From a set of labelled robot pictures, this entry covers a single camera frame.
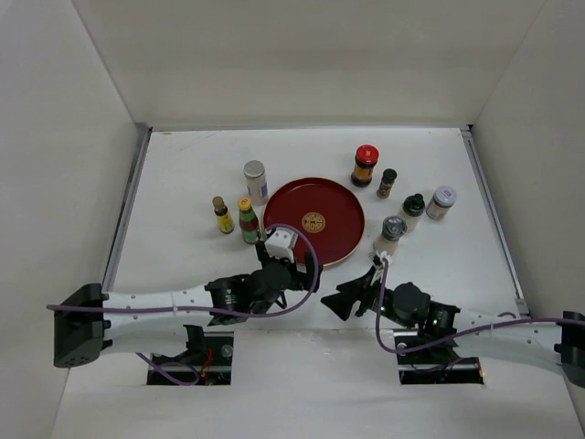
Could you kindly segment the green red sauce bottle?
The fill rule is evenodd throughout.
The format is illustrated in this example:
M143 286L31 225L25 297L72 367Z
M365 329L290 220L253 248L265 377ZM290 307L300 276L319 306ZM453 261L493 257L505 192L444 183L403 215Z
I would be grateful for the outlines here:
M242 239L248 244L255 244L261 239L259 220L253 210L251 199L243 197L239 200L239 227Z

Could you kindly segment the silver-lid white spice jar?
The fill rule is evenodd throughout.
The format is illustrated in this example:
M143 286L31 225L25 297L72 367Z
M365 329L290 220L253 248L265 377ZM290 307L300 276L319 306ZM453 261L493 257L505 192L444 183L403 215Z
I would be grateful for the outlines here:
M253 205L263 206L268 202L268 186L264 164L258 160L250 160L243 167L248 195Z

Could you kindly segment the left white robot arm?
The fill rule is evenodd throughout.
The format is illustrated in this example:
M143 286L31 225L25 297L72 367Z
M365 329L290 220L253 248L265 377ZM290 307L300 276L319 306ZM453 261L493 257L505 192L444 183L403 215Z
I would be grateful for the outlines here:
M85 284L53 313L53 364L59 369L84 366L104 354L152 353L192 365L205 354L205 331L250 320L286 316L318 290L322 264L315 251L305 268L283 255L282 246L255 245L261 265L252 273L218 278L179 291L121 294Z

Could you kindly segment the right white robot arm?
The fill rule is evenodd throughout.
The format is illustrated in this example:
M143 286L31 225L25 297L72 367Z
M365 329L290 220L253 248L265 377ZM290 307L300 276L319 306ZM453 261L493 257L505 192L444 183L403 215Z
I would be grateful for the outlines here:
M385 288L369 273L340 284L322 304L342 320L375 313L399 325L392 344L381 347L401 361L451 363L491 358L546 369L584 385L584 316L506 319L483 316L431 299L412 283Z

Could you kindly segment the red round tray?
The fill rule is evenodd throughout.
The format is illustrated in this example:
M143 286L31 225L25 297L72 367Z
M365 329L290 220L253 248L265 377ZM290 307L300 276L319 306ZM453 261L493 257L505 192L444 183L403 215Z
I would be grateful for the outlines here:
M264 226L287 224L302 232L325 267L357 250L366 224L356 195L323 177L304 177L283 185L269 199L262 220Z

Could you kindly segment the small yellow-label brown bottle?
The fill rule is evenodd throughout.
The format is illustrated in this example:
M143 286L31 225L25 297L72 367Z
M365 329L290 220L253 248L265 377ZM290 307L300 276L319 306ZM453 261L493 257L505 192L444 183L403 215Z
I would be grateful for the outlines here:
M230 234L234 231L235 226L223 198L220 196L213 197L212 205L220 231L224 234Z

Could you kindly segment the grey-cap white shaker bottle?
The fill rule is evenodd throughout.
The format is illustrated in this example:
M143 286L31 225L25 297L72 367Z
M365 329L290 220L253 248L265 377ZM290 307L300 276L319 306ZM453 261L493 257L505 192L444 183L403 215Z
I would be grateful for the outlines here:
M386 217L382 222L382 229L373 243L376 253L385 252L392 256L399 246L399 240L406 234L407 224L399 216Z

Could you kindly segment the black-cap white shaker bottle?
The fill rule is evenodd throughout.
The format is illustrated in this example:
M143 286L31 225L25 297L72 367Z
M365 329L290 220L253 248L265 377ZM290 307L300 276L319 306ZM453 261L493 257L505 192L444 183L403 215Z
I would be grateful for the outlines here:
M399 217L406 224L406 232L415 230L425 208L426 204L421 193L407 196L404 199L399 209Z

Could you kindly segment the red-lid dark sauce jar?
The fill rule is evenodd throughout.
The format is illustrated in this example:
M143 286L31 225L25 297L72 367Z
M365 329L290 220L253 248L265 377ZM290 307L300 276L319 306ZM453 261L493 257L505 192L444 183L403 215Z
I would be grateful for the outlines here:
M356 187L368 186L373 177L373 170L379 159L379 151L373 145L361 145L355 154L355 166L351 174L351 182Z

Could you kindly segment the small black-lid pepper bottle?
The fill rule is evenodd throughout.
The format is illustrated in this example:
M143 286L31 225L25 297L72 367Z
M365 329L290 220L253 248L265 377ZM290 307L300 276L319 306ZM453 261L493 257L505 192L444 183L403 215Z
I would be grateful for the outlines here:
M377 189L377 197L380 199L387 199L390 195L391 189L398 177L398 173L393 168L387 168L383 171L380 183Z

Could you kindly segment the white-lid red-label jar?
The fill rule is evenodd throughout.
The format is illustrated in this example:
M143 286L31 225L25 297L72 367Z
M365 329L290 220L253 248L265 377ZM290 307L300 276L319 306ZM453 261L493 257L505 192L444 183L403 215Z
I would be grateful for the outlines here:
M426 207L426 214L432 220L442 220L457 200L457 192L450 186L435 189Z

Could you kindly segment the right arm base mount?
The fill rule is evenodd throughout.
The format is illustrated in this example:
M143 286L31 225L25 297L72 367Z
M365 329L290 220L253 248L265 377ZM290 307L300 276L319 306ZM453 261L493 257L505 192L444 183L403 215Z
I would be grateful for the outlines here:
M484 384L476 357L457 355L452 342L408 354L398 354L399 381L403 385Z

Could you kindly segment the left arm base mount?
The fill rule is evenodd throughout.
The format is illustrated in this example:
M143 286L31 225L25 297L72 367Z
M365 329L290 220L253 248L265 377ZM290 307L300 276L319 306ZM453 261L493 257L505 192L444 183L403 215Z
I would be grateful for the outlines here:
M196 344L174 357L152 354L146 384L151 386L227 386L231 384L233 332L202 332Z

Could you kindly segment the aluminium table rail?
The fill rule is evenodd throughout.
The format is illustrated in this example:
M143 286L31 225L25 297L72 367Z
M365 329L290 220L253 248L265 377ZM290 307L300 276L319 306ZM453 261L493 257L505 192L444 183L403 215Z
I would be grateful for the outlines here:
M108 261L105 267L104 275L102 277L101 286L103 291L111 291L115 282L125 236L133 212L133 204L135 201L136 192L144 167L145 156L153 131L153 128L146 123L137 123L135 128L138 136L133 151L133 161L131 163L126 188L122 198L120 215L118 217Z
M509 250L509 246L505 238L505 233L495 207L495 202L491 194L491 190L489 188L484 173L484 169L481 164L480 157L475 145L475 141L473 138L473 126L466 125L464 128L461 129L461 135L465 146L465 150L471 162L474 176L479 186L479 190L482 196L482 200L484 202L485 209L487 211L487 215L489 217L491 227L493 229L493 233L498 242L498 249L505 260L508 276L511 279L512 284L514 286L517 312L521 316L531 316L531 312L529 310L527 300L516 271L512 254Z

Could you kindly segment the right aluminium table rail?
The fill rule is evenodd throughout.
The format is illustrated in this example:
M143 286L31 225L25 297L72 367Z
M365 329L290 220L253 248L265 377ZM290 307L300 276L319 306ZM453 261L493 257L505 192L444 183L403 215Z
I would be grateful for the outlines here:
M465 150L471 162L474 176L479 186L479 190L482 196L482 200L484 202L485 209L487 211L487 215L489 217L491 227L493 229L493 233L498 242L498 249L505 260L508 276L511 279L512 284L514 286L517 312L521 316L531 316L531 312L529 310L527 300L516 271L512 254L509 250L509 246L505 238L505 233L495 207L495 202L491 194L491 190L489 188L484 173L484 169L481 164L480 157L475 145L475 141L473 138L473 126L466 125L464 128L461 129L461 135L465 146Z

